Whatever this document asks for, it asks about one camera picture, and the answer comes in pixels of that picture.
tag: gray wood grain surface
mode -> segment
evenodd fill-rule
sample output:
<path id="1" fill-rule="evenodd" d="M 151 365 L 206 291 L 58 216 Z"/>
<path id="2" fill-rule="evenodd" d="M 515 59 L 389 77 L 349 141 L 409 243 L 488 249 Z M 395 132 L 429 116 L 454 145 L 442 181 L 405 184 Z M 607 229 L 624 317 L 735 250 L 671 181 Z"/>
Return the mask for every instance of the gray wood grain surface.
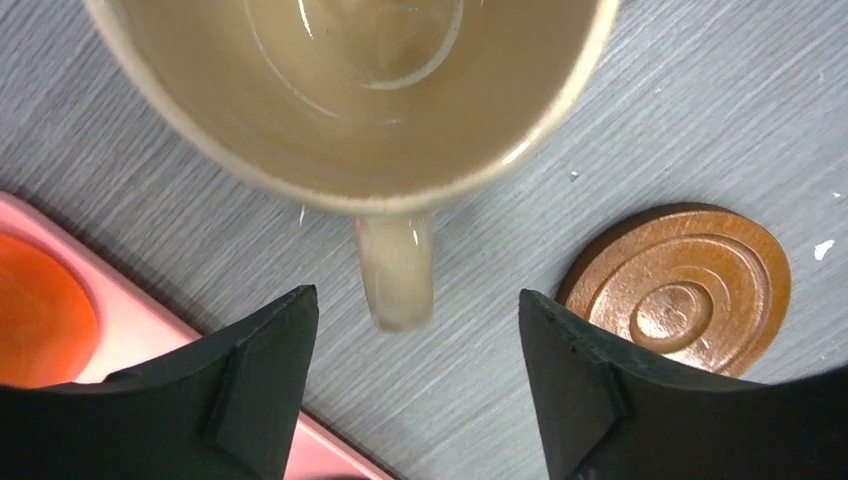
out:
<path id="1" fill-rule="evenodd" d="M 310 411 L 403 477 L 539 479 L 518 291 L 553 293 L 581 246 L 630 213 L 710 202 L 780 240 L 792 305 L 748 378 L 848 360 L 846 68 L 848 2 L 627 2 L 536 158 L 439 212 L 436 321 L 406 336 L 371 327 L 351 222 L 306 211 L 301 224 L 300 205 L 206 161 L 145 104 L 79 2 L 0 0 L 0 189 L 202 331 L 316 284 Z"/>

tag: mug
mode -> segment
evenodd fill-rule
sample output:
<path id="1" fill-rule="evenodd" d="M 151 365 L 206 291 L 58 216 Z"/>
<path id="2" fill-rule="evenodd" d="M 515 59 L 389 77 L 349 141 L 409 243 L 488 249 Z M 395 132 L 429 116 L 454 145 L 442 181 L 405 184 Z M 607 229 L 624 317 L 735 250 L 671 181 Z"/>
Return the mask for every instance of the mug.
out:
<path id="1" fill-rule="evenodd" d="M 439 204 L 559 125 L 618 0 L 86 0 L 149 102 L 260 187 L 355 217 L 372 317 L 433 315 Z"/>

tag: concentric rings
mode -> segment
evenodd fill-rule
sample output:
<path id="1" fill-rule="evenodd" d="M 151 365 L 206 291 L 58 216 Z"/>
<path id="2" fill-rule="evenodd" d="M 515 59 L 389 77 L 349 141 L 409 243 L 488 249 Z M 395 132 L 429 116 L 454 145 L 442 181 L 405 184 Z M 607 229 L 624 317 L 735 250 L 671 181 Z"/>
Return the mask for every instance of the concentric rings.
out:
<path id="1" fill-rule="evenodd" d="M 737 376 L 774 339 L 789 262 L 763 227 L 709 205 L 672 205 L 598 237 L 558 300 L 592 324 L 670 359 Z"/>

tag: orange lid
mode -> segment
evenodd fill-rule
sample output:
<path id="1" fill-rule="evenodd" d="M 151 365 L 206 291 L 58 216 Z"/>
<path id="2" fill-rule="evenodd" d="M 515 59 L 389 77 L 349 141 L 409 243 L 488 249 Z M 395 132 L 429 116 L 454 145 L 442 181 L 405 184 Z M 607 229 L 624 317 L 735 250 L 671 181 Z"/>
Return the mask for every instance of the orange lid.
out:
<path id="1" fill-rule="evenodd" d="M 0 233 L 0 383 L 73 381 L 98 342 L 94 307 L 53 257 Z"/>

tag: white speck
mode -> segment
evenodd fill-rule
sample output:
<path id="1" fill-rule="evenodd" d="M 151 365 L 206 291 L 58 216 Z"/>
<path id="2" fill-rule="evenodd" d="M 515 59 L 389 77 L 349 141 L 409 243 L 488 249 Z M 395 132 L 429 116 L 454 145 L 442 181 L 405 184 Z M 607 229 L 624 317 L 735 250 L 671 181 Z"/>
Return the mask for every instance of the white speck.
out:
<path id="1" fill-rule="evenodd" d="M 816 260 L 821 262 L 822 259 L 824 259 L 824 256 L 827 255 L 827 251 L 833 248 L 834 243 L 836 243 L 836 240 L 831 239 L 816 245 L 816 249 L 813 252 L 813 256 L 816 257 Z"/>

